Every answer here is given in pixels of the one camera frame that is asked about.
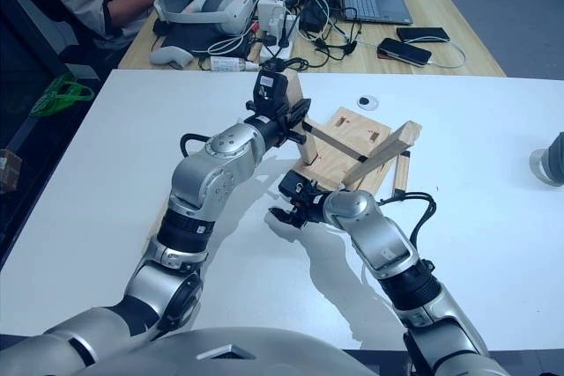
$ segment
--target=computer mouse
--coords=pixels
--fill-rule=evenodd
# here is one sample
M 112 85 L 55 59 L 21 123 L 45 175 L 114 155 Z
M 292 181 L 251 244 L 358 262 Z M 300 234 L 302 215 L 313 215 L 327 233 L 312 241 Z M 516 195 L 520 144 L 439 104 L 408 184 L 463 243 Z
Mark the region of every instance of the computer mouse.
M 158 48 L 149 54 L 149 61 L 153 65 L 166 65 L 167 63 L 174 62 L 178 66 L 184 68 L 193 59 L 193 55 L 183 48 L 178 48 L 176 46 Z

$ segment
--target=white table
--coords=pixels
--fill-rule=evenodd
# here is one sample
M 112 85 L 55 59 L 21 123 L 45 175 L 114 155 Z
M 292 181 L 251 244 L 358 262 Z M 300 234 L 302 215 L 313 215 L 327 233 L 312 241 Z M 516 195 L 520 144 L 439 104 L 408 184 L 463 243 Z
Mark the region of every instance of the white table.
M 118 70 L 106 82 L 0 275 L 0 332 L 34 335 L 122 296 L 181 159 L 184 132 L 212 135 L 246 117 L 256 74 Z M 393 128 L 423 126 L 409 189 L 438 211 L 419 234 L 492 350 L 564 347 L 564 190 L 528 158 L 563 130 L 564 83 L 494 77 L 301 75 L 310 117 L 339 106 Z M 361 111 L 373 94 L 380 106 Z M 401 350 L 402 328 L 361 276 L 350 240 L 321 225 L 284 227 L 268 207 L 298 158 L 288 143 L 232 195 L 211 239 L 193 328 L 298 330 L 339 348 Z M 388 197 L 391 176 L 378 197 Z M 425 204 L 386 206 L 409 233 Z

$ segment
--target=wooden block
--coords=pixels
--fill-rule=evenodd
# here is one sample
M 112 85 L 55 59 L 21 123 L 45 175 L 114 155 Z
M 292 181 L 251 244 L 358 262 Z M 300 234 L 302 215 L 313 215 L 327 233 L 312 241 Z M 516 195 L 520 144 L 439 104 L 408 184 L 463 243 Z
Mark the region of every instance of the wooden block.
M 415 144 L 415 140 L 419 137 L 420 130 L 421 126 L 417 123 L 412 121 L 406 122 L 382 143 L 378 144 L 368 154 L 368 160 L 351 167 L 343 178 L 343 183 L 347 186 L 352 184 L 378 166 L 393 159 L 402 151 L 412 147 Z
M 326 131 L 322 125 L 319 125 L 309 118 L 304 119 L 303 128 L 311 133 L 312 136 L 316 136 L 355 160 L 367 159 L 364 153 L 357 150 L 353 145 L 349 145 L 348 141 L 339 136 L 339 134 L 335 134 L 335 131 L 332 131 L 333 133 L 331 134 L 329 131 Z
M 295 70 L 285 69 L 282 74 L 288 80 L 286 95 L 288 97 L 288 101 L 290 102 L 290 106 L 293 106 L 298 101 L 303 99 L 298 72 L 296 72 Z M 317 149 L 313 136 L 306 132 L 301 125 L 296 126 L 293 130 L 299 134 L 306 136 L 306 143 L 298 144 L 298 150 L 300 151 L 301 160 L 303 160 L 306 165 L 311 165 L 317 157 Z
M 341 107 L 331 117 L 330 121 L 322 126 L 322 129 L 323 133 L 335 139 L 345 140 L 344 143 L 346 145 L 365 156 L 391 132 L 390 127 L 372 121 L 344 107 Z M 315 144 L 318 157 L 314 163 L 311 166 L 297 163 L 293 170 L 301 173 L 306 178 L 317 180 L 321 188 L 339 189 L 347 170 L 358 162 L 319 138 L 315 140 Z M 361 181 L 356 181 L 349 188 L 365 189 L 375 194 L 382 184 L 385 172 L 388 169 L 388 166 L 376 169 Z
M 411 157 L 409 151 L 404 151 L 396 160 L 396 173 L 394 174 L 394 190 L 392 196 L 402 195 L 407 191 L 407 174 L 409 173 L 409 161 Z

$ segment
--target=green bag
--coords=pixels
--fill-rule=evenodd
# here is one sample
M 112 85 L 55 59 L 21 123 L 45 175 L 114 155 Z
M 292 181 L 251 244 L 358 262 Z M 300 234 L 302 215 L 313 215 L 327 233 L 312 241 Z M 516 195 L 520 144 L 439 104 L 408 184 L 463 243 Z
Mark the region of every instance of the green bag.
M 94 97 L 92 89 L 77 83 L 77 79 L 70 72 L 65 72 L 55 78 L 45 89 L 43 95 L 33 105 L 29 115 L 51 116 L 73 105 L 76 101 L 90 101 Z

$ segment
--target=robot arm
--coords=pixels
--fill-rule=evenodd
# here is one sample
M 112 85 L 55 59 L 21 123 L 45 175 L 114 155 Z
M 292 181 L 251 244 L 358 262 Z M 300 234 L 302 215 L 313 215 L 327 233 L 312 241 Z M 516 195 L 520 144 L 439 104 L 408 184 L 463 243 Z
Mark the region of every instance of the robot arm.
M 390 297 L 407 332 L 404 343 L 420 374 L 507 375 L 396 223 L 366 191 L 320 191 L 290 171 L 279 185 L 291 213 L 271 209 L 281 222 L 301 228 L 323 222 L 346 231 L 360 258 Z
M 247 104 L 255 113 L 207 139 L 201 151 L 176 167 L 159 232 L 151 238 L 122 301 L 92 308 L 3 351 L 0 374 L 72 374 L 184 325 L 202 291 L 199 270 L 227 199 L 271 147 L 288 139 L 305 141 L 292 128 L 305 117 L 310 100 L 291 107 L 286 88 L 282 74 L 260 72 L 254 101 Z

